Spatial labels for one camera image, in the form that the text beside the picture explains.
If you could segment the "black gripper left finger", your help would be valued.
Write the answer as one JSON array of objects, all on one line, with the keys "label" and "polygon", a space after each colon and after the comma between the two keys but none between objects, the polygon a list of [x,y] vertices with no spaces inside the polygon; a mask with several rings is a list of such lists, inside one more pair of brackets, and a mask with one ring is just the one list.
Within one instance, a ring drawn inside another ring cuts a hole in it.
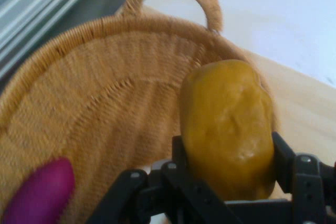
[{"label": "black gripper left finger", "polygon": [[181,136],[172,138],[172,159],[146,173],[128,169],[120,173],[87,223],[150,223],[165,214],[171,223],[241,223],[203,182],[187,171]]}]

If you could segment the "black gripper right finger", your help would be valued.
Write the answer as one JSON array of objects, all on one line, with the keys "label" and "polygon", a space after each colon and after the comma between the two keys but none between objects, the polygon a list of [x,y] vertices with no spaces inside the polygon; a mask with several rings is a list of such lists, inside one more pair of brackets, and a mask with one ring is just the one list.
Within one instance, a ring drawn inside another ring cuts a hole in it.
[{"label": "black gripper right finger", "polygon": [[292,223],[335,223],[335,167],[307,153],[296,154],[272,132],[276,181],[291,194]]}]

